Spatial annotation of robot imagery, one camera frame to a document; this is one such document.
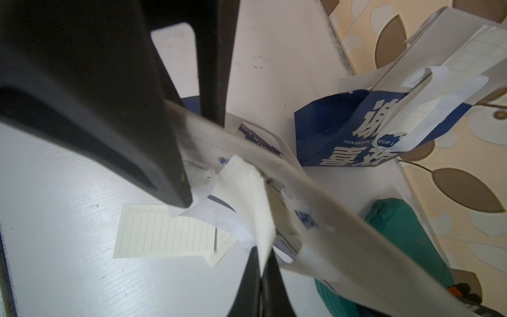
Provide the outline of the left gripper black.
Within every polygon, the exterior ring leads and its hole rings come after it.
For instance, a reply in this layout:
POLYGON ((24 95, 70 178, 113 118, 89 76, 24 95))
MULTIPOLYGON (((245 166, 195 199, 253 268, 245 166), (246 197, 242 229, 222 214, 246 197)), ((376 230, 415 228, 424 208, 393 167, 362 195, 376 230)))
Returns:
POLYGON ((151 38, 195 34, 201 114, 224 125, 238 1, 2 1, 1 121, 189 207, 170 107, 184 110, 151 38))

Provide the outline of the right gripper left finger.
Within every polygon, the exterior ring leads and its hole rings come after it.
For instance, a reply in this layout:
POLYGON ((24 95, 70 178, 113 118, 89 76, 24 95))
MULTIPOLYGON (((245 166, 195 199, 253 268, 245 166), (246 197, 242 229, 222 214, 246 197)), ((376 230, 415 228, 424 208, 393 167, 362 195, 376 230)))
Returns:
POLYGON ((261 269, 257 247, 253 247, 228 317, 259 316, 261 316, 261 269))

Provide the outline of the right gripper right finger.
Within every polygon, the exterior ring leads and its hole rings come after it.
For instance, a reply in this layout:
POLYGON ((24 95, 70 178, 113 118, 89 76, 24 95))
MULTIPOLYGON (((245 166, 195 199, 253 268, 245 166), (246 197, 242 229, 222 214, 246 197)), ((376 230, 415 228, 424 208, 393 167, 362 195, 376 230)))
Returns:
POLYGON ((261 278, 262 316, 295 317, 274 251, 271 251, 261 278))

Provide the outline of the large blue white tote bag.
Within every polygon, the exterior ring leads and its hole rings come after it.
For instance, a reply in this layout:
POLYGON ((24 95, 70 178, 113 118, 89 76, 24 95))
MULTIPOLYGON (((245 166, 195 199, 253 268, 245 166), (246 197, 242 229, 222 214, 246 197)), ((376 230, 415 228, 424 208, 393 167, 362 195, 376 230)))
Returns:
POLYGON ((381 135, 389 122, 426 87, 425 67, 442 66, 483 26, 506 26, 452 7, 435 12, 410 37, 396 61, 372 73, 347 77, 336 95, 316 100, 294 115, 297 159, 302 166, 373 167, 448 132, 481 99, 506 83, 506 59, 483 73, 489 80, 427 136, 381 135))

